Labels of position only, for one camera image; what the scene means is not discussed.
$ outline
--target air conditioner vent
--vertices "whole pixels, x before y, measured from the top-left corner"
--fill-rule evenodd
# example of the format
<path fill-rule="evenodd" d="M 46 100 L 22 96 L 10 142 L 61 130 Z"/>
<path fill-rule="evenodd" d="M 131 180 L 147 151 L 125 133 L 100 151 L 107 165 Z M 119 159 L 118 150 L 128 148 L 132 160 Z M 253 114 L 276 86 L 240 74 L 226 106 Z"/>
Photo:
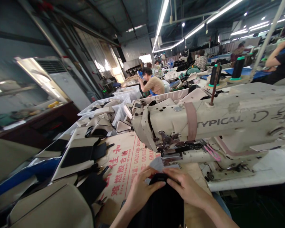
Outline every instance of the air conditioner vent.
<path fill-rule="evenodd" d="M 35 60 L 48 74 L 66 72 L 65 68 L 58 60 Z"/>

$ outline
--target pink strap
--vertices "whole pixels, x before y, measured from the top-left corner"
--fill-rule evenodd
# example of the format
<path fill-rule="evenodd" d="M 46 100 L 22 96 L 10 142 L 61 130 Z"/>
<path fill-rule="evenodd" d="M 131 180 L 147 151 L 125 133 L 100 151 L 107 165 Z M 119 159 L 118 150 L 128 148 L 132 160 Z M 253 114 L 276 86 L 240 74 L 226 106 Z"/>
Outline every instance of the pink strap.
<path fill-rule="evenodd" d="M 185 103 L 188 125 L 188 141 L 195 140 L 197 133 L 197 115 L 192 102 Z"/>

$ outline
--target cardboard sheet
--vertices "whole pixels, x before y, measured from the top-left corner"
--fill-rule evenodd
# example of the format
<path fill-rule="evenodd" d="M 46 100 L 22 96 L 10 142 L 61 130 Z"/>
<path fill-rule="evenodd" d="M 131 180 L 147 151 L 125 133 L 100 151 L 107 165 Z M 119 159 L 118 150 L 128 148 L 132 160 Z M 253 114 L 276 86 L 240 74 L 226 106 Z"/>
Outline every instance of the cardboard sheet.
<path fill-rule="evenodd" d="M 97 222 L 111 224 L 117 216 L 122 201 L 127 198 L 134 177 L 150 164 L 160 153 L 145 147 L 134 131 L 105 139 L 107 144 L 115 145 L 108 149 L 107 155 L 97 162 L 99 166 L 110 166 L 107 186 L 98 199 L 108 197 L 100 211 Z M 197 163 L 186 164 L 183 168 L 209 194 L 207 183 Z M 185 204 L 185 223 L 187 227 L 215 227 L 210 218 L 200 209 Z"/>

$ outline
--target factory floor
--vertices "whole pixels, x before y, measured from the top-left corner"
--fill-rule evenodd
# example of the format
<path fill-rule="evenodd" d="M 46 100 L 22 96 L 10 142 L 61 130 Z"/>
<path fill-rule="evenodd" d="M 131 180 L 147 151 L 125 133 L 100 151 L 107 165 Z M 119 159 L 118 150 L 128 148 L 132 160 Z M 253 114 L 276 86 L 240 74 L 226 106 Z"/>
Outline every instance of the factory floor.
<path fill-rule="evenodd" d="M 240 228 L 285 228 L 285 184 L 239 189 L 234 193 L 223 199 Z"/>

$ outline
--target yellow object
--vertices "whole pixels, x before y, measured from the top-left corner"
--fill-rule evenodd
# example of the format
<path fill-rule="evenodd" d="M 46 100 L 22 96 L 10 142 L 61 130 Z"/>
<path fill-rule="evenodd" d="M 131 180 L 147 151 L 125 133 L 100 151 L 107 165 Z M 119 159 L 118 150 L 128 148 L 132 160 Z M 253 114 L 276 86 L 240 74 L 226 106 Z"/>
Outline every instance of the yellow object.
<path fill-rule="evenodd" d="M 49 104 L 49 105 L 48 105 L 48 108 L 53 108 L 53 107 L 55 107 L 56 105 L 59 105 L 59 102 L 58 102 L 58 101 L 55 101 L 54 103 Z"/>

